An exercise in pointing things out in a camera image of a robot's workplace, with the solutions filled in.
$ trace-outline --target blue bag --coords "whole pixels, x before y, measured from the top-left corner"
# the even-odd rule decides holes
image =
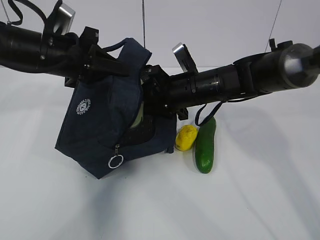
[[[143,101],[140,72],[151,53],[133,38],[105,48],[122,47],[118,60],[127,64],[127,77],[109,75],[92,84],[78,82],[55,148],[100,179],[125,162],[167,150],[173,152],[177,117],[144,115],[130,129]],[[148,139],[139,139],[143,125],[152,126]],[[126,137],[135,131],[135,139]]]

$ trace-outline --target zipper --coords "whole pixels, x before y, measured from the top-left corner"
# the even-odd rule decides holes
[[[120,144],[116,144],[116,145],[114,146],[114,154],[115,154],[116,156],[119,156],[119,148],[120,148]]]

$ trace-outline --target white logo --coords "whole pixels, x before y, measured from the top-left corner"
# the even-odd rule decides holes
[[[76,108],[76,113],[78,115],[84,114],[90,108],[91,100],[89,98],[82,100],[78,107]]]

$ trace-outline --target wire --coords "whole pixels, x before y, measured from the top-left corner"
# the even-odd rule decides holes
[[[274,21],[273,21],[273,25],[272,25],[272,28],[271,28],[271,32],[270,32],[270,35],[269,35],[269,38],[268,38],[268,42],[266,43],[264,52],[267,51],[267,48],[268,48],[268,45],[269,45],[269,39],[271,38],[272,32],[274,31],[274,27],[275,27],[275,24],[276,24],[276,20],[277,20],[277,17],[278,17],[278,13],[279,13],[281,4],[282,4],[282,0],[280,0],[278,10],[276,11],[276,15],[275,15],[275,18],[274,18]]]
[[[40,10],[40,8],[38,8],[36,5],[34,5],[32,2],[28,1],[28,0],[8,0],[8,4],[11,7],[11,9],[15,12],[15,14],[20,18],[20,20],[18,21],[12,21],[10,22],[12,25],[16,25],[19,26],[22,24],[24,16],[22,14],[22,12],[20,11],[20,9],[17,7],[17,5],[14,3],[14,1],[21,3],[23,5],[25,5],[26,7],[30,8],[31,10],[33,10],[36,14],[39,15],[39,17],[42,19],[43,23],[47,22],[47,17],[46,15]]]
[[[199,123],[200,114],[201,114],[202,110],[207,106],[207,104],[205,104],[203,107],[201,107],[201,108],[196,112],[195,119],[194,119],[195,125],[197,125],[198,127],[201,127],[201,126],[205,125],[207,122],[209,122],[210,119],[213,118],[213,116],[216,114],[216,112],[219,110],[219,108],[221,108],[222,104],[224,104],[225,102],[226,102],[226,101],[221,101],[221,102],[219,102],[219,103],[214,107],[214,109],[209,113],[209,115],[206,116],[201,123]]]
[[[145,0],[142,0],[143,47],[146,48]]]
[[[1,4],[2,4],[3,10],[4,10],[4,13],[6,15],[6,18],[8,19],[7,23],[9,24],[10,23],[10,19],[9,19],[9,16],[8,16],[8,13],[7,13],[7,10],[6,10],[6,7],[5,7],[5,4],[4,4],[3,0],[1,0]]]

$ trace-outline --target metal cylinder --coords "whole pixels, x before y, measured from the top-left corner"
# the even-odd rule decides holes
[[[250,66],[254,88],[272,93],[310,86],[318,74],[309,72],[303,59],[312,53],[311,47],[298,43],[263,55]]]
[[[0,24],[0,65],[17,71],[32,73],[58,65],[74,45],[75,40],[66,35],[52,36],[47,42],[43,42],[39,32]],[[69,61],[66,65],[45,73],[77,77],[83,66],[82,51],[75,48],[72,54],[78,56],[76,61]]]
[[[241,93],[237,69],[227,65],[194,74],[180,74],[170,79],[170,107],[188,108],[228,100]]]

